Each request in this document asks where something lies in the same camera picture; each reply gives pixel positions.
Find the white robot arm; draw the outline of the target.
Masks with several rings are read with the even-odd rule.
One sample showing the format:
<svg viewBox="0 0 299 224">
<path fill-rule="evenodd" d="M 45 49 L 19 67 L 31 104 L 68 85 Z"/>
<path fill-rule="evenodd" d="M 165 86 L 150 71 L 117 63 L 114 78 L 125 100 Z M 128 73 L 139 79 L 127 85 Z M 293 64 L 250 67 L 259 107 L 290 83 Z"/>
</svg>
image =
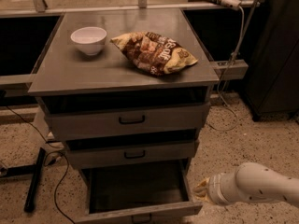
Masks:
<svg viewBox="0 0 299 224">
<path fill-rule="evenodd" d="M 299 179 L 256 162 L 245 162 L 231 173 L 205 178 L 193 189 L 193 194 L 201 201 L 220 206 L 284 202 L 299 207 Z"/>
</svg>

